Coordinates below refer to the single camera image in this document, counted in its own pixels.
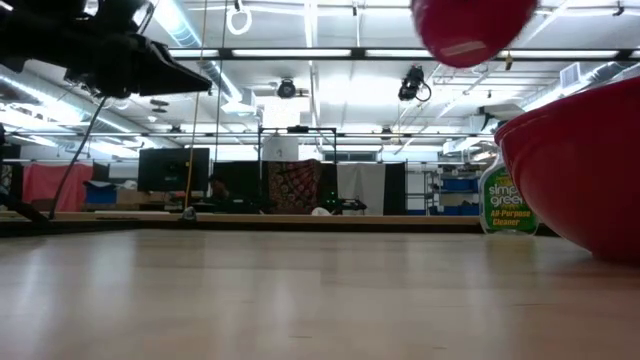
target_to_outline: person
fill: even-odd
[[[212,199],[222,201],[231,198],[231,192],[227,189],[227,183],[222,177],[213,174],[209,176],[209,186]]]
[[[209,177],[211,197],[204,202],[213,205],[213,212],[227,214],[258,213],[255,206],[240,194],[232,193],[227,188],[226,180],[219,175]]]

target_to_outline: cable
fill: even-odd
[[[102,98],[100,105],[98,105],[98,108],[93,113],[93,116],[91,117],[91,121],[89,121],[89,127],[87,128],[87,132],[84,134],[84,137],[82,138],[82,142],[80,142],[80,145],[78,146],[78,150],[76,150],[76,153],[73,155],[73,159],[71,159],[71,163],[67,167],[67,170],[64,172],[64,176],[62,177],[62,180],[60,181],[60,185],[58,185],[58,189],[56,190],[56,196],[53,198],[53,205],[51,207],[51,211],[49,211],[49,220],[53,220],[56,216],[56,207],[58,206],[58,201],[60,200],[60,194],[62,194],[62,188],[64,187],[64,184],[67,182],[67,178],[71,173],[71,169],[73,168],[73,165],[76,163],[76,161],[78,161],[78,156],[80,156],[80,153],[82,152],[82,148],[84,148],[84,144],[86,144],[87,139],[91,134],[91,130],[93,129],[93,125],[96,123],[96,120],[98,119],[98,115],[100,114],[100,110],[102,110],[102,107],[104,106],[106,101],[107,101],[107,97],[105,96]]]
[[[229,4],[229,0],[225,0],[225,5],[228,6]],[[204,7],[205,9],[208,7],[209,5],[209,0],[205,0],[204,1]],[[226,35],[226,27],[223,26],[222,27],[222,47],[224,48],[224,38]],[[204,22],[202,24],[202,45],[200,46],[200,61],[204,60],[204,39],[205,39],[205,35],[206,35],[206,31],[207,31],[207,11],[205,10],[204,13]],[[222,73],[222,61],[220,61],[220,73]],[[222,91],[218,91],[218,114],[220,114],[220,96],[221,96]],[[184,200],[184,210],[187,210],[187,208],[189,208],[189,199],[191,198],[191,178],[193,177],[193,149],[194,149],[194,145],[196,143],[196,125],[198,124],[198,107],[200,104],[200,93],[196,94],[196,108],[195,111],[193,112],[193,129],[191,131],[191,150],[189,152],[189,170],[188,170],[188,175],[187,175],[187,191],[185,192],[185,200]],[[220,122],[220,117],[218,116],[218,119],[216,119],[216,121],[219,123]],[[218,128],[216,128],[216,139],[218,138]],[[216,154],[218,151],[218,145],[217,145],[217,140],[216,140]]]

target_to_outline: gymnastic ring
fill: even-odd
[[[233,25],[233,16],[237,14],[245,14],[245,16],[247,17],[247,21],[245,22],[244,26],[240,29],[236,29],[235,26]],[[227,12],[227,28],[229,29],[229,32],[231,32],[233,35],[242,35],[246,33],[247,31],[249,31],[249,28],[251,28],[252,23],[253,23],[253,18],[251,16],[251,10],[249,10],[249,8],[243,7],[240,10],[232,9],[232,10],[229,10],[229,12]]]

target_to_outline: red bowl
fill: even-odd
[[[533,211],[607,260],[640,262],[640,78],[555,101],[496,134]]]

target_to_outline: computer monitor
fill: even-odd
[[[138,190],[185,191],[190,157],[191,149],[141,150]],[[209,190],[209,159],[209,149],[193,149],[191,191]]]

